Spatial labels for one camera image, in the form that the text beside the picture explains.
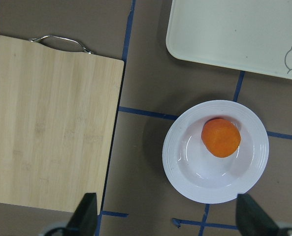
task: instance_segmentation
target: cutting board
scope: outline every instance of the cutting board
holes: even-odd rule
[[[176,58],[292,79],[292,0],[173,0]]]
[[[99,214],[123,67],[0,35],[0,203]]]

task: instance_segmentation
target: cutting board handle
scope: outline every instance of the cutting board handle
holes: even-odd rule
[[[74,42],[74,43],[78,44],[78,45],[82,48],[82,51],[83,51],[84,53],[94,54],[93,52],[91,52],[91,51],[89,51],[88,49],[86,49],[85,46],[83,46],[81,43],[79,43],[79,42],[76,41],[76,40],[70,39],[70,38],[64,38],[64,37],[59,37],[59,36],[55,36],[55,35],[45,35],[45,36],[40,37],[40,38],[31,38],[31,39],[29,39],[29,41],[30,41],[30,42],[39,43],[39,42],[42,41],[43,39],[45,39],[45,38],[49,38],[49,37],[59,38],[59,39],[63,39],[63,40],[66,40],[66,41]]]

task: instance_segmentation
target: bowl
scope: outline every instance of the bowl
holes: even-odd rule
[[[230,156],[211,154],[201,139],[204,124],[213,118],[231,121],[241,142]],[[268,160],[264,125],[249,108],[232,101],[213,100],[185,111],[170,127],[163,144],[165,174],[183,196],[200,203],[223,203],[251,189]]]

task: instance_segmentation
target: wood grain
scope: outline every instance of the wood grain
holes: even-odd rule
[[[123,66],[0,35],[0,203],[99,213]]]

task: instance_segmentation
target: mandarin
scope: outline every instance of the mandarin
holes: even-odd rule
[[[201,139],[214,156],[221,158],[233,154],[241,142],[237,127],[222,118],[208,121],[201,132]]]

